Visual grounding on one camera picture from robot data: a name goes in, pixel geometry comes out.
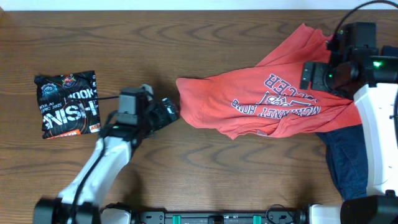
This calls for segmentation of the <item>orange soccer t-shirt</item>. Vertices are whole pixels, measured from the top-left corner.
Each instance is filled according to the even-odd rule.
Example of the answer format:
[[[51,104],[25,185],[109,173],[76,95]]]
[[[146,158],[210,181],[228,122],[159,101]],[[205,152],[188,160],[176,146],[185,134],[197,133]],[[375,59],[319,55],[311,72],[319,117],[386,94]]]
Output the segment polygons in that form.
[[[286,138],[361,124],[351,100],[299,88],[305,62],[327,62],[329,37],[300,25],[255,67],[204,79],[178,78],[180,114],[195,128],[235,139],[257,134]]]

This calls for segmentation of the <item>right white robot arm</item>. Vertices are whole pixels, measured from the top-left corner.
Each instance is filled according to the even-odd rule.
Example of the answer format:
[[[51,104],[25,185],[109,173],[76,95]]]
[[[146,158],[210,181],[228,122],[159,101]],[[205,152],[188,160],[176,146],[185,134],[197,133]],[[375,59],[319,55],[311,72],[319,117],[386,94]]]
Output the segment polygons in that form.
[[[367,56],[335,67],[307,62],[300,88],[354,100],[368,158],[367,196],[312,205],[308,223],[397,223],[397,58]]]

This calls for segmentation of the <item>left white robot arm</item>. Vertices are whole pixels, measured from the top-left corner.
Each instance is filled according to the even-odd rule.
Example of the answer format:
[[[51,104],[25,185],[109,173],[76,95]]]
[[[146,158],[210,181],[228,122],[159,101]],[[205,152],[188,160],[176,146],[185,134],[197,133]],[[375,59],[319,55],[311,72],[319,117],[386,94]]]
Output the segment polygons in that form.
[[[76,178],[54,198],[41,198],[34,223],[135,223],[138,217],[122,203],[102,206],[115,178],[129,164],[142,140],[179,119],[168,99],[121,99],[99,132],[95,149]]]

